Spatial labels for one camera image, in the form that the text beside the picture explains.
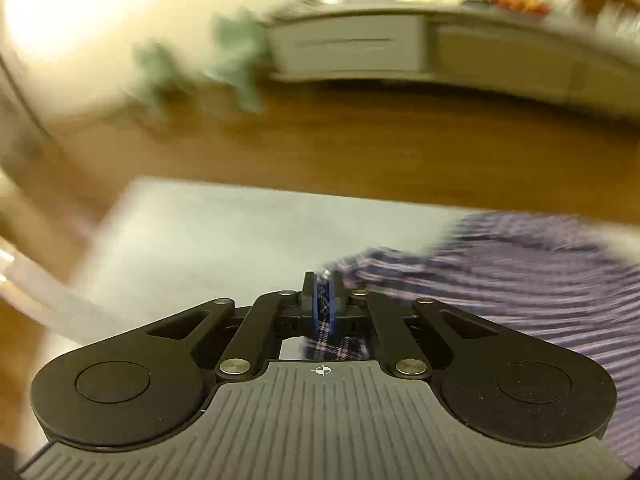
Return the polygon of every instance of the gray ribbed plate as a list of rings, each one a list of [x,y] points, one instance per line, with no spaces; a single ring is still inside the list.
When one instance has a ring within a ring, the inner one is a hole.
[[[375,361],[274,362],[226,384],[190,427],[155,446],[91,452],[55,443],[22,473],[38,480],[618,480],[630,470],[596,438],[504,444],[447,413],[428,384]]]

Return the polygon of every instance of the white wall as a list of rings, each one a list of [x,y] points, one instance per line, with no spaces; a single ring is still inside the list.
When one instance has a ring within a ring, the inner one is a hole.
[[[5,53],[28,98],[44,116],[72,114],[122,96],[138,73],[135,42],[173,45],[188,70],[214,55],[213,12],[239,5],[265,12],[283,0],[5,0]]]

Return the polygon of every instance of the wooden floor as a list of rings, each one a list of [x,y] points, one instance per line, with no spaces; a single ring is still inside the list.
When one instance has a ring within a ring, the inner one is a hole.
[[[264,94],[261,116],[216,90],[175,102],[164,121],[128,110],[51,123],[55,142],[11,168],[22,195],[0,200],[0,234],[64,281],[139,175],[640,223],[636,126],[442,86]],[[0,441],[12,444],[40,328],[0,303],[0,329]]]
[[[44,329],[0,300],[0,444],[18,450],[25,409]]]

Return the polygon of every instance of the striped cloth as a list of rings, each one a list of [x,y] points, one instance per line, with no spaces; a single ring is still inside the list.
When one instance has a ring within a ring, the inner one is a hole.
[[[618,390],[603,441],[640,465],[640,270],[591,241],[578,219],[472,215],[430,256],[379,249],[331,267],[349,288],[407,302],[436,298],[598,362]],[[326,323],[305,355],[353,359],[365,351],[352,338],[332,344]]]

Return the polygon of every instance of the plaid fabric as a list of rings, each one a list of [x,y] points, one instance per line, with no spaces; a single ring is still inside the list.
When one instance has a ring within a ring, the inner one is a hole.
[[[593,243],[578,219],[485,213],[460,222],[429,256],[378,249],[330,268],[348,288],[411,302],[429,296],[587,355],[611,375],[616,412],[604,442],[640,465],[640,272]],[[323,324],[315,360],[362,358],[362,342],[332,342]]]
[[[354,337],[331,338],[329,286],[324,277],[318,277],[318,338],[309,339],[304,350],[305,359],[312,361],[342,361],[366,359],[364,341]]]

